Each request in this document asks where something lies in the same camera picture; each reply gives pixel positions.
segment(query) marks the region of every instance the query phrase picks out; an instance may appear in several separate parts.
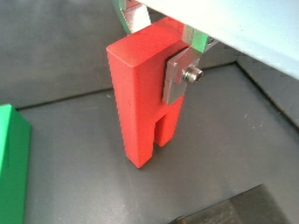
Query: green tape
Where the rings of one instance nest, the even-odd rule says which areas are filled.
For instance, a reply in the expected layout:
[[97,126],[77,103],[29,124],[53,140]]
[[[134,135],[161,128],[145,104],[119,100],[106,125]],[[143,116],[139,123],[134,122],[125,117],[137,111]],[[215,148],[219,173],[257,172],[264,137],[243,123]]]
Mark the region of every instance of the green tape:
[[117,15],[119,17],[121,23],[122,23],[122,25],[125,27],[125,30],[126,30],[126,34],[130,35],[131,31],[130,31],[126,16],[125,16],[125,13],[123,13],[123,10],[127,8],[126,1],[114,0],[114,5],[115,5],[115,10],[117,10]]
[[191,47],[195,50],[198,50],[201,53],[205,53],[209,38],[210,38],[210,36],[206,33],[201,32],[198,30],[194,30],[193,39],[191,39]]
[[0,106],[0,223],[25,223],[31,125],[13,105]]

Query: gray table surface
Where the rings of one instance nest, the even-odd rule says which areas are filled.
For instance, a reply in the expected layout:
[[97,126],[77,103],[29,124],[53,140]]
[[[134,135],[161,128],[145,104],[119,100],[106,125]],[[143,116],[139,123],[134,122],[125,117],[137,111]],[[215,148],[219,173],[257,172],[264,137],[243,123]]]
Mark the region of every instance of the gray table surface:
[[299,134],[241,69],[189,86],[174,140],[137,169],[114,92],[22,110],[33,124],[26,224],[169,223],[266,184],[299,220]]

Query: metal bracket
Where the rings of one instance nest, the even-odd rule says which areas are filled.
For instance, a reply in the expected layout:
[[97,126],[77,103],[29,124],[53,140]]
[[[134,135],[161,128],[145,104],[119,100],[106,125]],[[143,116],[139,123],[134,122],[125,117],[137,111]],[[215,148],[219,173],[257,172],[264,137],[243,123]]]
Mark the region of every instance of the metal bracket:
[[197,65],[201,56],[202,53],[189,47],[167,61],[163,86],[163,102],[167,104],[173,104],[185,95],[187,82],[195,83],[199,81],[202,70],[197,68]]
[[145,29],[151,24],[151,19],[145,4],[135,0],[114,0],[117,14],[127,35]]
[[197,67],[209,42],[209,35],[185,26],[182,40],[191,46],[167,61],[163,86],[163,102],[173,104],[183,95],[187,82],[197,83],[203,75]]

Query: bolt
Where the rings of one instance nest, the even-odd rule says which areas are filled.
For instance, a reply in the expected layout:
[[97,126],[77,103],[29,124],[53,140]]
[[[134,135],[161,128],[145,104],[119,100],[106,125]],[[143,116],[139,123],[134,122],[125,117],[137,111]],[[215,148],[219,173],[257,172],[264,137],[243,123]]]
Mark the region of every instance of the bolt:
[[203,75],[203,71],[197,66],[189,66],[186,71],[182,73],[182,78],[186,82],[197,83]]

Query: red block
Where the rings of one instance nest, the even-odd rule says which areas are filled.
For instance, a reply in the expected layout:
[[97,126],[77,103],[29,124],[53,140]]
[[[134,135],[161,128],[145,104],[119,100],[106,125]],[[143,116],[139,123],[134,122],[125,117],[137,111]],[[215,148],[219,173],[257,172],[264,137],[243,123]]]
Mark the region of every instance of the red block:
[[139,168],[153,157],[154,142],[174,137],[183,97],[163,103],[167,59],[187,45],[183,25],[169,17],[107,48],[126,154]]

